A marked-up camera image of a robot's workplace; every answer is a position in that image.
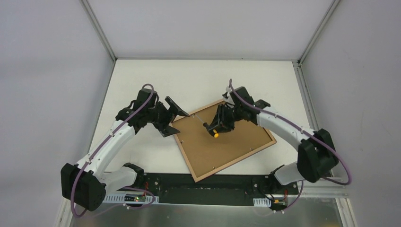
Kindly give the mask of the yellow black screwdriver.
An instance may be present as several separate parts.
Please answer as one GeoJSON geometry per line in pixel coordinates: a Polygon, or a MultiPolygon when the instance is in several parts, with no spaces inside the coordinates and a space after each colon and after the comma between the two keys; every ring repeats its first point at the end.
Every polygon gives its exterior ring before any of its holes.
{"type": "Polygon", "coordinates": [[[209,135],[211,135],[214,138],[219,137],[219,133],[215,129],[210,129],[210,126],[205,121],[203,121],[197,114],[193,114],[192,117],[197,118],[202,123],[202,126],[206,129],[209,135]]]}

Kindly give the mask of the wooden picture frame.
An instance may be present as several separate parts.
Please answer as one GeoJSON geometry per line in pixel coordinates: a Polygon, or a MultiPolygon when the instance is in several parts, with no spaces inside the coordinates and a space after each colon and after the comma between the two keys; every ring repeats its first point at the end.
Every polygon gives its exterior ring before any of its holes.
{"type": "Polygon", "coordinates": [[[179,130],[174,138],[196,183],[277,143],[268,129],[245,120],[236,122],[231,132],[220,133],[216,138],[209,135],[202,124],[213,119],[219,104],[223,100],[172,122],[179,130]]]}

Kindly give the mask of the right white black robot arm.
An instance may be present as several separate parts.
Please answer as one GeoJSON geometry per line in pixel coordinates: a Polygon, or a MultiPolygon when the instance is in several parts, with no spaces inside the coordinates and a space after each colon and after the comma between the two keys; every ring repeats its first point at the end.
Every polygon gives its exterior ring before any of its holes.
{"type": "Polygon", "coordinates": [[[203,124],[212,137],[233,131],[235,122],[245,120],[274,132],[296,149],[296,162],[278,167],[268,175],[271,192],[282,193],[288,184],[301,180],[315,183],[339,163],[332,153],[334,145],[326,130],[296,126],[266,101],[254,101],[245,87],[228,90],[223,98],[224,103],[218,105],[213,120],[203,124]]]}

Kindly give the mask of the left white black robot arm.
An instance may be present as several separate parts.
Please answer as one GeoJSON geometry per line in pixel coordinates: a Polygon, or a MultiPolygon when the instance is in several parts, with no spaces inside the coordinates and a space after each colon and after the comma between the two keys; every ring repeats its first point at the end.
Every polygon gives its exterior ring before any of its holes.
{"type": "Polygon", "coordinates": [[[96,210],[106,196],[124,187],[132,191],[146,192],[144,170],[126,163],[113,172],[106,172],[111,161],[138,132],[152,124],[163,137],[179,133],[170,124],[177,116],[188,117],[169,96],[165,107],[158,93],[150,84],[145,84],[136,99],[121,109],[108,132],[82,159],[75,164],[66,163],[61,169],[62,196],[70,201],[73,215],[78,216],[75,206],[85,211],[96,210]]]}

